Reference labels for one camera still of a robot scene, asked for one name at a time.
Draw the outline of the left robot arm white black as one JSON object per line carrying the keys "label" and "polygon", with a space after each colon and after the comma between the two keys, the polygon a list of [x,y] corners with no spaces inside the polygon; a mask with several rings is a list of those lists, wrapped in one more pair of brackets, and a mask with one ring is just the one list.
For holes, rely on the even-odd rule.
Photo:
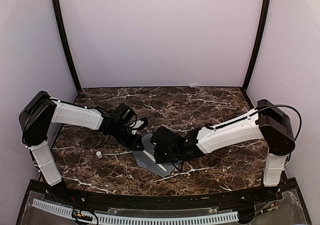
{"label": "left robot arm white black", "polygon": [[105,110],[99,106],[87,107],[66,102],[43,90],[20,112],[18,121],[22,143],[29,150],[45,182],[52,187],[51,195],[60,203],[67,203],[71,193],[62,185],[63,177],[49,147],[48,132],[51,125],[100,132],[113,137],[125,148],[142,151],[144,145],[139,132],[149,124],[148,118],[138,118],[137,113],[125,103],[115,109]]}

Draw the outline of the white glue stick cap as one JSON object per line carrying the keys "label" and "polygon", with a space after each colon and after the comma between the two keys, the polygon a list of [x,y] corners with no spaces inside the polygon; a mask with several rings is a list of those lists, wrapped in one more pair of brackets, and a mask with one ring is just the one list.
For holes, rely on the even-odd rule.
{"label": "white glue stick cap", "polygon": [[96,156],[101,159],[103,157],[103,154],[100,151],[96,152]]}

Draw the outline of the beige letter sheet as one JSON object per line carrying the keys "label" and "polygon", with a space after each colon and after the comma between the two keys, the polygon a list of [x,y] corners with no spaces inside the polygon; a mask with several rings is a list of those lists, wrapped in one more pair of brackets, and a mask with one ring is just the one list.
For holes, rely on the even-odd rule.
{"label": "beige letter sheet", "polygon": [[161,164],[161,163],[156,163],[156,159],[153,155],[151,155],[149,152],[146,150],[142,151],[151,161],[153,161],[158,167],[160,167],[164,172],[167,172],[167,169]]}

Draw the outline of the grey paper envelope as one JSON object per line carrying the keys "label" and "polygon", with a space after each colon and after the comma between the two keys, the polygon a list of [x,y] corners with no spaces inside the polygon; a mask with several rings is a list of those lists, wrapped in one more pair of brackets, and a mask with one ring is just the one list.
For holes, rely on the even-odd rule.
{"label": "grey paper envelope", "polygon": [[[142,137],[142,143],[144,145],[144,150],[146,150],[147,152],[149,152],[151,155],[154,156],[154,145],[152,143],[150,143],[150,139],[152,137],[152,134],[151,133],[147,133],[146,135],[144,135]],[[158,175],[162,178],[168,176],[171,172],[173,172],[176,168],[175,167],[178,167],[178,165],[180,165],[182,162],[181,161],[178,161],[174,164],[170,163],[170,162],[167,162],[167,163],[161,163],[166,169],[167,169],[167,172],[164,172],[160,167],[158,167],[153,161],[151,161],[144,153],[143,151],[139,151],[139,150],[134,150],[133,152],[133,156],[134,156],[134,159],[136,161],[136,164],[155,174],[155,175]]]}

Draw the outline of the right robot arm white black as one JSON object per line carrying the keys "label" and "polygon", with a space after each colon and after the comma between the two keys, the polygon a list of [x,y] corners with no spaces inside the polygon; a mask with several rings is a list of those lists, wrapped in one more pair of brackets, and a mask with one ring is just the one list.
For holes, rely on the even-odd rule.
{"label": "right robot arm white black", "polygon": [[268,145],[262,186],[255,198],[266,202],[275,193],[281,174],[296,147],[299,133],[294,133],[290,117],[282,111],[290,105],[272,104],[267,99],[243,115],[219,124],[207,123],[182,137],[161,126],[151,136],[157,164],[191,161],[216,150],[242,142],[263,139]]}

